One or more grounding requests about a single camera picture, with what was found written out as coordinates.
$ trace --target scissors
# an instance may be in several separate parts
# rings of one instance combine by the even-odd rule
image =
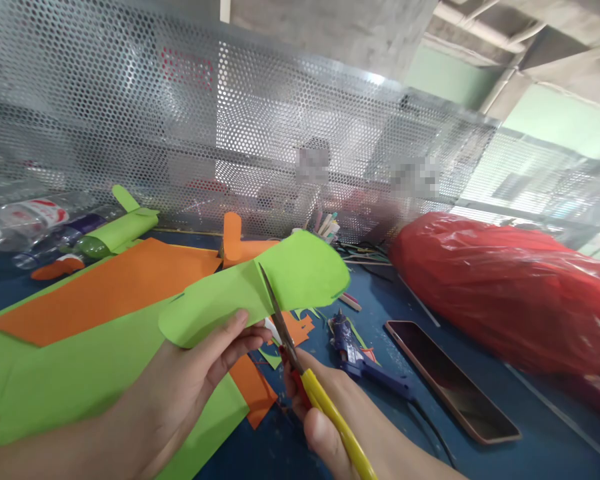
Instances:
[[[318,382],[318,378],[311,369],[304,370],[302,365],[300,365],[300,360],[298,360],[298,356],[295,352],[293,340],[289,334],[284,318],[282,317],[278,300],[275,298],[271,282],[262,265],[260,265],[260,271],[265,280],[269,298],[271,299],[271,305],[273,306],[273,315],[271,316],[271,319],[282,340],[280,354],[289,359],[289,363],[291,364],[291,376],[298,387],[298,392],[300,393],[305,406],[307,408],[311,408],[311,406],[316,407],[333,422],[335,428],[340,433],[342,443],[344,444],[355,469],[360,475],[360,478],[362,478],[362,480],[377,480],[378,477],[373,471],[371,462],[369,462],[369,459],[362,450],[358,440],[355,438],[351,428],[347,425],[344,417],[340,415],[340,412],[338,412],[338,409],[327,395],[327,392],[325,392],[322,385],[320,385],[320,382]]]

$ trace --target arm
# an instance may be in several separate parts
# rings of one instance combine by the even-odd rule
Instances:
[[[0,479],[150,479],[191,432],[220,380],[271,338],[240,311],[196,348],[165,341],[104,414],[0,447]]]
[[[304,368],[310,368],[345,418],[379,479],[464,480],[464,476],[420,449],[375,406],[364,391],[342,370],[328,368],[307,352],[296,349]],[[309,446],[325,462],[336,480],[357,479],[340,435],[316,408],[307,410],[285,365],[287,394],[293,410],[305,425]]]

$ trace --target table surface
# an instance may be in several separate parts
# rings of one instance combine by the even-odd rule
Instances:
[[[184,233],[150,232],[151,237],[167,243],[200,248],[218,248],[220,237]],[[472,480],[479,479],[600,479],[600,454],[586,444],[527,390],[500,362],[480,346],[440,319],[437,328],[407,288],[396,279],[389,282],[351,265],[350,294],[363,310],[354,312],[342,302],[320,309],[331,318],[342,308],[352,319],[367,346],[383,368],[413,379],[416,394],[432,422],[440,430],[455,457],[460,472]],[[0,309],[26,298],[48,286],[34,282],[27,274],[11,267],[0,258]],[[390,267],[379,267],[393,276]],[[404,358],[383,326],[388,320],[410,320],[422,329],[450,356],[487,396],[516,424],[522,440],[485,447],[472,440],[448,414],[442,403],[422,382],[413,366]],[[335,366],[337,356],[329,344],[329,330],[320,319],[313,319],[315,329],[302,348],[326,365]],[[263,361],[258,352],[256,360]],[[282,368],[274,371],[258,365],[281,403],[289,403],[284,394]],[[528,375],[526,378],[558,408],[576,421],[600,444],[600,417],[566,394]],[[360,386],[380,410],[410,440],[430,454],[447,461],[444,450],[433,432],[404,401],[364,380]],[[236,466],[244,478],[328,478],[320,460],[306,448],[302,428],[292,413],[274,405],[258,430],[246,420],[231,434],[213,458],[200,471],[198,479],[232,477]]]

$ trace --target clear plastic bottle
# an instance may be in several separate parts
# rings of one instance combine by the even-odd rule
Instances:
[[[41,197],[49,189],[35,179],[11,180],[0,175],[0,206]]]
[[[72,253],[75,243],[86,233],[121,217],[126,212],[119,205],[103,205],[92,212],[54,230],[30,250],[12,258],[13,264],[22,270],[40,268],[58,259],[63,253]]]
[[[84,234],[122,217],[125,213],[126,210],[120,205],[103,205],[84,217],[66,224],[62,229],[52,232],[51,235],[57,239],[60,252],[70,253],[75,243]]]
[[[86,192],[48,195],[0,207],[0,251],[26,251],[57,225],[86,213],[95,203]]]

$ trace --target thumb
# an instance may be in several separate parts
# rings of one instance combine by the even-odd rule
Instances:
[[[230,346],[238,335],[247,326],[249,312],[238,310],[226,323],[215,328],[196,348],[191,350],[192,356],[196,358],[198,366],[209,370],[224,351]]]
[[[359,478],[338,430],[317,408],[309,410],[305,417],[305,436],[311,449],[322,459],[335,480]]]

